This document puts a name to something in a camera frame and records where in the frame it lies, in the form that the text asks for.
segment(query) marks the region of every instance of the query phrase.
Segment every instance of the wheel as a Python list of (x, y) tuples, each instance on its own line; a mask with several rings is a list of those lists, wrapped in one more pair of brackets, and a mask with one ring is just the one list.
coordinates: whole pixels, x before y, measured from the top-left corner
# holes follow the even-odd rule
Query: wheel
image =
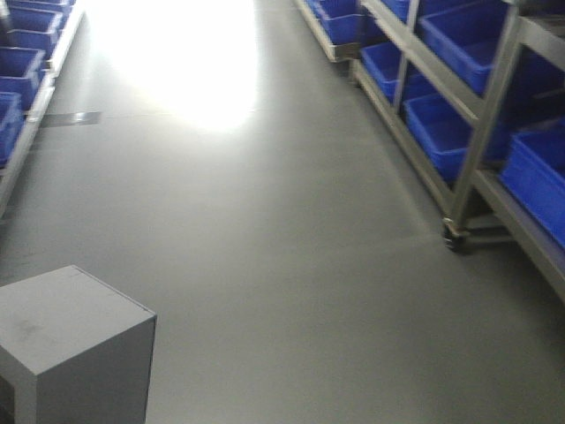
[(350, 84), (355, 88), (361, 88), (361, 84), (359, 84), (359, 80), (350, 74)]
[(447, 225), (443, 226), (443, 241), (445, 246), (452, 252), (461, 252), (465, 243), (465, 237), (456, 236)]

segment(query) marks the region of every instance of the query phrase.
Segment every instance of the blue plastic bin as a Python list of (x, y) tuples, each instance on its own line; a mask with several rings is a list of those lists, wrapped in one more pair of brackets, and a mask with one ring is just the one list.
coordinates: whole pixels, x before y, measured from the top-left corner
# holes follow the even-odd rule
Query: blue plastic bin
[[(508, 6), (484, 0), (420, 19), (424, 42), (475, 93), (482, 95), (491, 70)], [(509, 90), (511, 102), (563, 86), (564, 74), (542, 57), (525, 55), (524, 66)]]
[(21, 96), (0, 93), (0, 167), (3, 168), (10, 159), (23, 125)]
[(502, 183), (565, 247), (565, 127), (513, 139)]
[(61, 13), (61, 22), (58, 27), (59, 32), (63, 30), (66, 25), (67, 19), (71, 14), (72, 6), (69, 0), (52, 0), (52, 2), (42, 0), (40, 2), (31, 0), (8, 0), (6, 2), (10, 9), (12, 7), (19, 7), (24, 9), (35, 9), (38, 11), (56, 11)]
[(501, 0), (489, 0), (428, 15), (419, 20), (422, 39), (482, 95), (507, 11)]
[(0, 92), (19, 93), (23, 110), (29, 110), (34, 102), (44, 57), (37, 49), (0, 48)]
[[(402, 21), (408, 19), (408, 10), (411, 0), (383, 0), (382, 2)], [(420, 2), (420, 16), (429, 15), (438, 11), (467, 4), (470, 0), (425, 0)]]
[[(382, 93), (392, 102), (398, 84), (398, 69), (401, 52), (392, 42), (383, 42), (361, 49), (361, 60)], [(433, 86), (419, 72), (408, 78), (404, 89), (404, 99), (413, 99), (434, 93)]]
[[(459, 175), (471, 128), (441, 95), (428, 95), (404, 102), (408, 128), (448, 182)], [(486, 158), (500, 160), (508, 155), (511, 134), (535, 125), (565, 110), (565, 95), (555, 95), (531, 104), (529, 109), (508, 108), (494, 128)]]
[(61, 13), (11, 7), (10, 15), (18, 46), (44, 50), (49, 59), (59, 38)]
[[(358, 26), (362, 15), (358, 14), (357, 0), (320, 0), (316, 5), (320, 22), (334, 45), (358, 40)], [(382, 36), (373, 19), (367, 21), (365, 39), (368, 42)]]

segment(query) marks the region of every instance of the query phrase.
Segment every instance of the gray metal box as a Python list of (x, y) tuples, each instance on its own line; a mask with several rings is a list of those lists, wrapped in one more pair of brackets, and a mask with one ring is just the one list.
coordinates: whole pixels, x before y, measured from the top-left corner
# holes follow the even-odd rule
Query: gray metal box
[(4, 420), (143, 424), (155, 324), (76, 267), (0, 287)]

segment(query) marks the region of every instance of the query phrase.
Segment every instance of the gray epoxy floor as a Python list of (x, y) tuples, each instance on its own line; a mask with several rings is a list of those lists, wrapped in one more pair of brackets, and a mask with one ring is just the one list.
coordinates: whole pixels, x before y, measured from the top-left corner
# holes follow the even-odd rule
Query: gray epoxy floor
[(565, 422), (563, 304), (512, 242), (443, 246), (291, 0), (119, 3), (49, 108), (102, 121), (41, 129), (0, 280), (76, 264), (154, 309), (149, 424)]

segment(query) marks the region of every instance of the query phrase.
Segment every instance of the metal shelving rack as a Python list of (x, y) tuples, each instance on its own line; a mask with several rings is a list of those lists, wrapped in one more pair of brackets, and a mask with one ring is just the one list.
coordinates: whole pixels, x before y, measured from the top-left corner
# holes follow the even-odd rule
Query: metal shelving rack
[[(540, 2), (502, 0), (510, 4), (494, 69), (483, 97), (471, 89), (415, 35), (419, 0), (412, 0), (404, 24), (381, 0), (359, 0), (377, 25), (401, 51), (393, 104), (379, 90), (363, 64), (351, 62), (351, 77), (367, 93), (444, 214), (444, 238), (456, 250), (470, 234), (467, 223), (477, 201), (485, 202), (565, 300), (565, 251), (499, 182), (496, 170), (483, 161), (491, 133), (524, 48), (565, 71), (565, 18), (530, 18), (524, 13)], [(409, 64), (415, 65), (472, 128), (459, 179), (448, 186), (432, 166), (399, 116)]]
[(349, 59), (355, 57), (359, 51), (359, 44), (356, 42), (351, 42), (348, 44), (335, 45), (331, 42), (326, 31), (322, 27), (321, 23), (316, 19), (312, 9), (306, 2), (306, 0), (294, 0), (297, 8), (302, 13), (306, 23), (312, 30), (314, 37), (318, 40), (318, 43), (326, 53), (330, 62), (339, 63), (345, 62)]
[(16, 140), (10, 161), (0, 170), (0, 217), (4, 215), (11, 192), (16, 185), (19, 173), (37, 134), (41, 120), (49, 106), (51, 96), (55, 91), (55, 79), (58, 76), (71, 47), (74, 35), (84, 15), (86, 0), (77, 0), (72, 7), (71, 16), (67, 20), (59, 43), (48, 62), (49, 69), (45, 72), (43, 81), (35, 97), (34, 104), (26, 114), (26, 122)]

